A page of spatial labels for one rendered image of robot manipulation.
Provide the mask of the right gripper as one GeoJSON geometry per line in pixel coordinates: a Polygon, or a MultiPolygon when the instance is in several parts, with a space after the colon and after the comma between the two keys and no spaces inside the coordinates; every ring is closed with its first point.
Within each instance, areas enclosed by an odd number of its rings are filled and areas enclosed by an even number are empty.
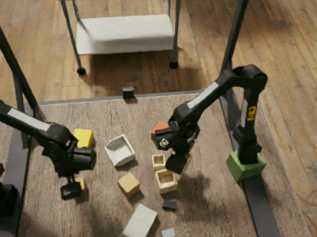
{"type": "Polygon", "coordinates": [[[75,179],[74,167],[71,167],[70,165],[62,169],[54,167],[54,170],[57,172],[58,178],[67,178],[68,184],[63,185],[60,188],[62,200],[67,201],[82,196],[82,187],[80,181],[76,181],[75,179]]]}

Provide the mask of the yellow rectangular block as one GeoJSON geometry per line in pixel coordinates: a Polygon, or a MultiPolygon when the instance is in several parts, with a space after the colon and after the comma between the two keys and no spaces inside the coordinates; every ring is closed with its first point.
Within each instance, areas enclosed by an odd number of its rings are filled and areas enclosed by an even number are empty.
{"type": "Polygon", "coordinates": [[[75,129],[74,135],[80,140],[78,143],[78,147],[91,147],[94,137],[92,130],[75,129]]]}

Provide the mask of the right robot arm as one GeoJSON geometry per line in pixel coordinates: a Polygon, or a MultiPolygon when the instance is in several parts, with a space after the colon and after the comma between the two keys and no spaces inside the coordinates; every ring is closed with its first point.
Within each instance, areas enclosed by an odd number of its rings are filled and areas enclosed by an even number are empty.
{"type": "Polygon", "coordinates": [[[1,99],[0,122],[35,138],[44,148],[41,155],[50,157],[56,168],[65,168],[71,163],[75,175],[80,174],[79,171],[94,169],[97,153],[86,146],[78,148],[79,140],[64,125],[40,121],[7,105],[1,99]],[[70,143],[66,146],[68,140],[70,143]]]}

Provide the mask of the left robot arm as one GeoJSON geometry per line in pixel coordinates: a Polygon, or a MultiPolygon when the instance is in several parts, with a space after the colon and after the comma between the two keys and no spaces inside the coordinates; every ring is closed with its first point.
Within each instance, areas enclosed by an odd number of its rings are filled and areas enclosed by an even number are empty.
{"type": "Polygon", "coordinates": [[[237,66],[223,71],[198,96],[174,109],[168,120],[168,128],[154,131],[153,137],[156,148],[163,151],[172,148],[176,152],[176,142],[181,145],[190,144],[194,133],[200,131],[197,122],[203,111],[231,87],[241,87],[244,90],[241,120],[240,125],[233,128],[232,137],[240,145],[237,149],[237,157],[242,165],[259,163],[257,157],[262,147],[257,142],[254,126],[259,95],[265,89],[266,80],[268,81],[268,76],[254,64],[237,66]]]}

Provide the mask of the orange block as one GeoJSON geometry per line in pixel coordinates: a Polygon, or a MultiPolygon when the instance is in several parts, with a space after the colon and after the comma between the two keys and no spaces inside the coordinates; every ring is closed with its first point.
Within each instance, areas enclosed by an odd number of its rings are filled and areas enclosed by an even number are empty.
{"type": "Polygon", "coordinates": [[[169,125],[167,125],[167,124],[165,124],[165,123],[163,123],[163,122],[160,121],[160,122],[154,127],[154,129],[151,131],[151,139],[154,140],[153,135],[154,135],[154,131],[155,131],[155,130],[161,130],[161,129],[165,129],[165,128],[168,128],[168,127],[169,127],[169,125]]]}

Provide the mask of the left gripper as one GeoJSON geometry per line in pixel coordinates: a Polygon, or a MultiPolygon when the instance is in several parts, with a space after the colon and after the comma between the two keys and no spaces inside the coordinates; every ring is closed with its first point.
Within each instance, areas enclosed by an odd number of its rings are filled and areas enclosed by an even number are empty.
{"type": "Polygon", "coordinates": [[[177,173],[180,175],[186,165],[187,159],[185,155],[188,155],[190,150],[193,149],[195,145],[194,139],[197,139],[200,132],[194,133],[193,140],[188,145],[181,145],[176,142],[176,149],[177,151],[175,154],[171,154],[171,157],[168,157],[165,163],[165,169],[177,173]]]}

